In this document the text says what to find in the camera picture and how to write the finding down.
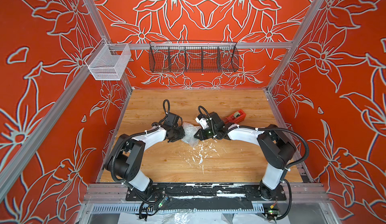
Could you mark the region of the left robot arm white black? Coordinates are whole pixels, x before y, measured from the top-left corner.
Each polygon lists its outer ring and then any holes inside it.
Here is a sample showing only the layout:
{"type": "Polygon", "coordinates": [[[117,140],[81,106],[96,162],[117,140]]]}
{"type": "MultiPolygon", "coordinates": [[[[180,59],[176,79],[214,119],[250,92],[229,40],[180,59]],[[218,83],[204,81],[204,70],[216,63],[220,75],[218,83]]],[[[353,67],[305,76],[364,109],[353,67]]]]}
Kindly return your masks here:
{"type": "Polygon", "coordinates": [[[130,136],[122,134],[106,158],[104,168],[110,172],[116,183],[148,194],[152,180],[140,170],[144,152],[164,140],[170,143],[181,140],[184,136],[185,130],[182,126],[165,125],[153,126],[149,130],[130,136]]]}

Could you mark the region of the clear bubble wrap sheet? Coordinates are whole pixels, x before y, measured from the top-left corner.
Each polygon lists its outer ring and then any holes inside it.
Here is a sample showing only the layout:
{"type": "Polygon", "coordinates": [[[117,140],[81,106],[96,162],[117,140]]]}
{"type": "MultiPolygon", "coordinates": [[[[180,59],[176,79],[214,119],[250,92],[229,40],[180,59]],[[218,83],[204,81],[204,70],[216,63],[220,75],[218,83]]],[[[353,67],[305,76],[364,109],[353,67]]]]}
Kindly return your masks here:
{"type": "Polygon", "coordinates": [[[184,122],[183,129],[185,132],[185,136],[182,138],[182,141],[190,145],[191,147],[196,147],[199,143],[199,139],[195,138],[195,134],[201,129],[201,127],[188,122],[184,122]]]}

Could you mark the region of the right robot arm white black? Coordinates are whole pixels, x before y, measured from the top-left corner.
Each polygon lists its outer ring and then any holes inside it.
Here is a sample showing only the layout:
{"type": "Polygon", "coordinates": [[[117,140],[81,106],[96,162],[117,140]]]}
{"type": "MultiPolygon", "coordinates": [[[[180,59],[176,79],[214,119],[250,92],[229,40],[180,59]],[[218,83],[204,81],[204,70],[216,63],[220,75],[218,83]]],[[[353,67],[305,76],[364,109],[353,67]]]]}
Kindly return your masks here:
{"type": "Polygon", "coordinates": [[[237,123],[225,123],[217,113],[199,114],[196,122],[201,128],[194,137],[198,140],[217,139],[230,141],[243,141],[255,144],[261,148],[261,151],[267,161],[265,174],[259,184],[259,193],[262,199],[271,200],[280,183],[284,182],[287,172],[292,166],[304,162],[310,153],[308,143],[296,132],[286,128],[278,127],[274,124],[268,127],[256,128],[237,123]],[[290,133],[297,137],[304,147],[303,156],[291,162],[295,152],[295,145],[286,136],[290,133]]]}

